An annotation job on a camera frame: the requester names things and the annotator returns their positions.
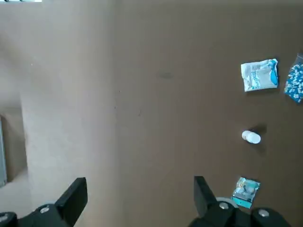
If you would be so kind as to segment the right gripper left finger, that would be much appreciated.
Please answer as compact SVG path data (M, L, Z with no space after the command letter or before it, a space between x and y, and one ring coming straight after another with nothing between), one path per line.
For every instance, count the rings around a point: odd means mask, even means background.
M44 204L18 218L14 212L2 212L2 227L72 227L88 202L85 177L76 178L54 204Z

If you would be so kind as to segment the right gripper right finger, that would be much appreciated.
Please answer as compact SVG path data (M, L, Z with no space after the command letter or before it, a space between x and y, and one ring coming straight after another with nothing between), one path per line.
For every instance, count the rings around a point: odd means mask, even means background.
M270 208L243 212L227 199L218 201L202 176L194 177L194 202L198 212L191 227L289 227L285 218Z

